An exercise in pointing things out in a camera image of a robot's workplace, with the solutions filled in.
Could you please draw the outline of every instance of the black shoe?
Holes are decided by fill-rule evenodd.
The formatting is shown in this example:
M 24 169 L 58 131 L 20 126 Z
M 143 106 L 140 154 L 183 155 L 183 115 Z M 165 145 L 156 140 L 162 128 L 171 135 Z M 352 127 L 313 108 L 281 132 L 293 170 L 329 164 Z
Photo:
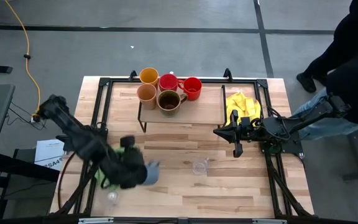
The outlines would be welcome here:
M 309 93 L 314 93 L 316 91 L 316 85 L 314 84 L 313 79 L 310 77 L 305 77 L 303 73 L 300 73 L 296 76 L 296 79 L 302 84 L 303 88 Z
M 323 86 L 327 86 L 327 74 L 324 75 L 313 75 L 313 78 L 319 81 Z

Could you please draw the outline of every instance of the white paper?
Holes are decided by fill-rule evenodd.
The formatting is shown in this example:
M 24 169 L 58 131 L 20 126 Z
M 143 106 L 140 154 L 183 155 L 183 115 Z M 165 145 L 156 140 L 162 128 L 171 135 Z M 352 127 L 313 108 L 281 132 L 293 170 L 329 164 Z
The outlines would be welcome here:
M 35 164 L 60 171 L 63 164 L 64 145 L 57 139 L 37 141 Z

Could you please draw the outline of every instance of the red mug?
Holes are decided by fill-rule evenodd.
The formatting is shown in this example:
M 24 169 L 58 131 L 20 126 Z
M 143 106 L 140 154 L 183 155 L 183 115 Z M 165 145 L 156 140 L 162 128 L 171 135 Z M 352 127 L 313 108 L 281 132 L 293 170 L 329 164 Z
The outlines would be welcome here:
M 200 97 L 203 84 L 198 78 L 190 77 L 185 81 L 179 80 L 178 86 L 188 95 L 188 100 L 197 100 Z
M 158 85 L 161 91 L 173 90 L 176 91 L 178 88 L 178 78 L 173 74 L 165 74 L 160 77 Z

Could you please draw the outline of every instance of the jeans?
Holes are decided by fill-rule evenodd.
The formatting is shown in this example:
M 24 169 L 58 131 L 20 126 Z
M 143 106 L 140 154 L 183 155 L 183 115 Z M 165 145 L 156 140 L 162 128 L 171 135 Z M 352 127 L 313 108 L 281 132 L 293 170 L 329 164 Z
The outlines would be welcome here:
M 312 108 L 321 97 L 327 96 L 327 91 L 323 88 L 310 101 L 300 106 L 294 114 Z M 352 123 L 344 118 L 323 118 L 301 130 L 299 135 L 301 139 L 315 140 L 327 136 L 335 136 L 338 134 L 350 134 L 358 130 L 358 124 Z

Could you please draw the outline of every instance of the yellow cloth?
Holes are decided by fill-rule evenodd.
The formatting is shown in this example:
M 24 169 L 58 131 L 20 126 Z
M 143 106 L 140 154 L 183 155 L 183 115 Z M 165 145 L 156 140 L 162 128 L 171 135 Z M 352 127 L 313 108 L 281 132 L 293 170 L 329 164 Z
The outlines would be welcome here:
M 239 114 L 238 124 L 243 117 L 249 117 L 250 121 L 255 118 L 260 118 L 259 102 L 253 98 L 244 96 L 242 92 L 235 93 L 226 98 L 226 125 L 230 124 L 230 114 L 232 110 L 237 110 Z

